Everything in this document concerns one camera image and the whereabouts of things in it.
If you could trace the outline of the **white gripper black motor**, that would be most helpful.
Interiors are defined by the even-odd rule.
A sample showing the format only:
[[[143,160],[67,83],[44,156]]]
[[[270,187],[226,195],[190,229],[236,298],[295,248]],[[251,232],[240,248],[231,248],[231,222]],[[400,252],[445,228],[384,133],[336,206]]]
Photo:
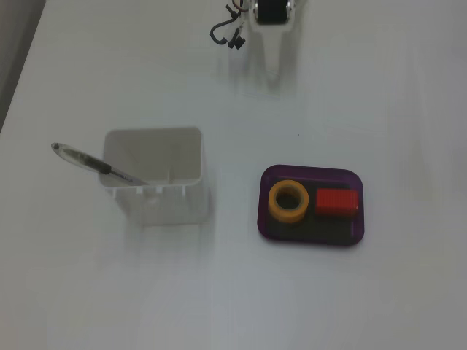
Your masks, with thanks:
[[[276,88],[280,82],[282,41],[294,27],[294,0],[251,1],[250,27],[262,39],[267,84]]]

